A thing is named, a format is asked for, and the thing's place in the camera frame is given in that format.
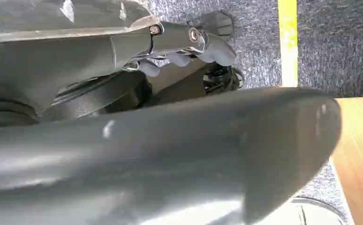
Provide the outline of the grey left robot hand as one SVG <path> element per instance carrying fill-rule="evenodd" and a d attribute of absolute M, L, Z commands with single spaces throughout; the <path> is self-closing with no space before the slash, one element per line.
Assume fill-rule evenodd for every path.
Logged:
<path fill-rule="evenodd" d="M 151 59 L 231 66 L 207 28 L 135 0 L 0 0 L 0 225 L 247 225 L 327 163 L 340 106 L 315 89 L 237 90 L 92 116 L 88 81 L 157 75 Z"/>

